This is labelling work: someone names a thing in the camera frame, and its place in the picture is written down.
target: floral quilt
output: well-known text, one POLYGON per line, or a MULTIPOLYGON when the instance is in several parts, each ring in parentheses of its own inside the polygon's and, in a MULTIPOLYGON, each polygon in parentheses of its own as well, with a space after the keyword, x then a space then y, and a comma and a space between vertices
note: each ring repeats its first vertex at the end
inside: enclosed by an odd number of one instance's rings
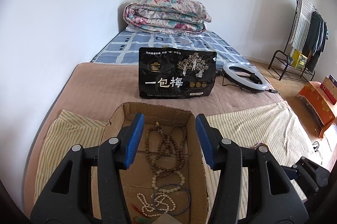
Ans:
POLYGON ((134 31, 181 35, 204 33, 212 21, 204 5, 191 0, 134 0, 123 18, 134 31))

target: metal bangle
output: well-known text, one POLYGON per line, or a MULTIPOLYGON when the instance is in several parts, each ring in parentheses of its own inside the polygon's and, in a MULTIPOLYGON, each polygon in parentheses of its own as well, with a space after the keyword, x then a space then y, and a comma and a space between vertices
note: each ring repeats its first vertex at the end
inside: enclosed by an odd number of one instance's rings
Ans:
POLYGON ((163 184, 161 185, 160 187, 158 187, 157 190, 154 191, 153 195, 152 195, 152 204, 153 204, 153 207, 156 209, 156 211, 162 213, 161 211, 159 211, 155 205, 155 202, 154 202, 154 199, 155 199, 155 196, 156 196, 156 193, 158 192, 159 189, 165 187, 165 186, 168 186, 168 185, 177 185, 177 186, 180 186, 186 193, 187 193, 187 196, 188 196, 188 201, 187 201, 187 206, 182 210, 180 211, 179 213, 167 213, 168 215, 170 216, 177 216, 177 215, 180 215, 181 213, 185 212, 188 207, 190 206, 191 204, 191 194, 190 194, 190 191, 183 185, 179 184, 179 183, 166 183, 166 184, 163 184))

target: striped towel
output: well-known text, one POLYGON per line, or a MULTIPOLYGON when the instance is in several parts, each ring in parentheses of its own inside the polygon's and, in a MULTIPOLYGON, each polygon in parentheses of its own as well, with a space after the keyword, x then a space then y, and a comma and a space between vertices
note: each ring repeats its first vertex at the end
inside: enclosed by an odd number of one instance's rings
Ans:
POLYGON ((57 165, 75 144, 84 148, 100 145, 106 122, 63 110, 44 140, 35 178, 34 204, 57 165))
MULTIPOLYGON (((206 118, 210 126, 218 128, 224 138, 230 138, 242 147, 250 148, 257 142, 267 144, 280 165, 292 166, 301 156, 320 162, 298 117, 286 101, 206 118)), ((204 167, 210 214, 220 171, 212 171, 206 162, 204 162, 204 167)), ((294 180, 292 183, 300 198, 305 199, 297 183, 294 180)), ((247 200, 248 168, 243 168, 240 219, 246 216, 247 200)))
POLYGON ((298 0, 298 9, 292 29, 292 38, 289 41, 292 47, 302 52, 308 35, 311 22, 312 2, 310 0, 298 0))

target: gold logo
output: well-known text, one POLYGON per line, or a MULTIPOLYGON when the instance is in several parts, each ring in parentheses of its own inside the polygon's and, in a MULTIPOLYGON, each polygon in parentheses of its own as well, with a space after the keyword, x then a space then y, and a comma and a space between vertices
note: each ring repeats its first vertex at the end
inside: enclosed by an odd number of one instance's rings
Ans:
POLYGON ((151 64, 151 72, 159 72, 160 64, 157 62, 154 62, 151 64))

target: white label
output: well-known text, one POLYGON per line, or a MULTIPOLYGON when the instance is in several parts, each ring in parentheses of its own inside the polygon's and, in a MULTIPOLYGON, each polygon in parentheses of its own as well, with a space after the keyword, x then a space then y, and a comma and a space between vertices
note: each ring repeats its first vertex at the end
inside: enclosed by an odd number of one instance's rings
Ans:
POLYGON ((199 92, 199 93, 190 93, 190 96, 194 96, 194 95, 202 95, 203 92, 199 92))

